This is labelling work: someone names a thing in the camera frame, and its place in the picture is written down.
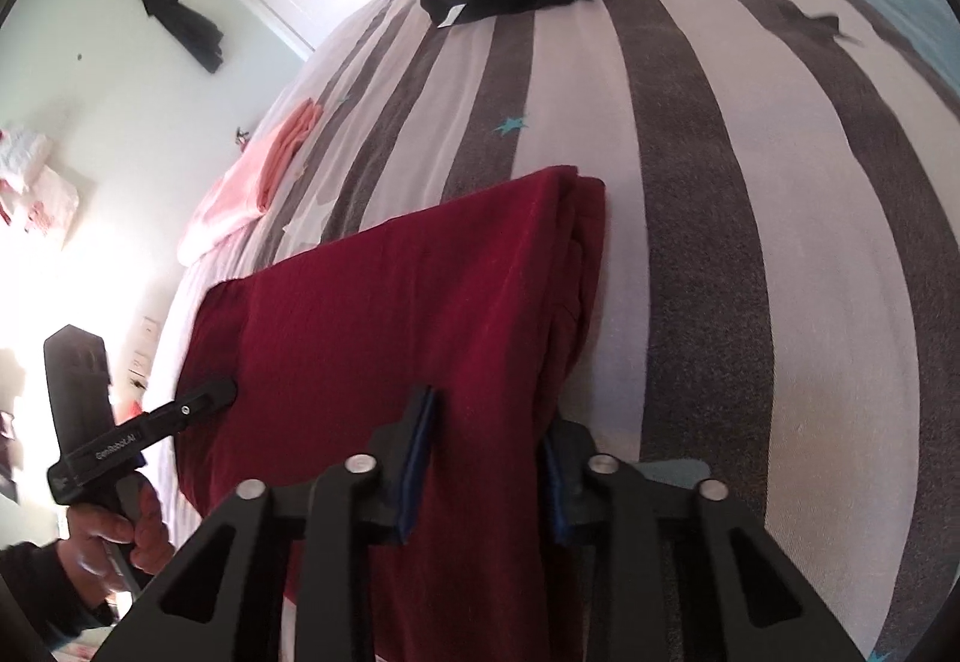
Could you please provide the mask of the person's left hand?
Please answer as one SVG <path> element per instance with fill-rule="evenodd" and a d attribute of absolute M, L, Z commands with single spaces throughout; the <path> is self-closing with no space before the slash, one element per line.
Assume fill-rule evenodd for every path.
<path fill-rule="evenodd" d="M 88 609 L 96 609 L 110 594 L 125 589 L 107 545 L 132 545 L 133 568 L 155 576 L 174 555 L 161 504 L 148 480 L 140 480 L 140 517 L 130 522 L 94 504 L 76 504 L 67 511 L 68 537 L 55 545 L 71 586 Z"/>

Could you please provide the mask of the left forearm black sleeve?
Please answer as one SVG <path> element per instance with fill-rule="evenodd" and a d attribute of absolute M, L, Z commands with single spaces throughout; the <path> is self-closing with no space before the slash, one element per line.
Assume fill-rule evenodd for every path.
<path fill-rule="evenodd" d="M 50 660 L 85 631 L 110 628 L 107 600 L 88 607 L 57 556 L 57 543 L 2 550 L 2 659 Z"/>

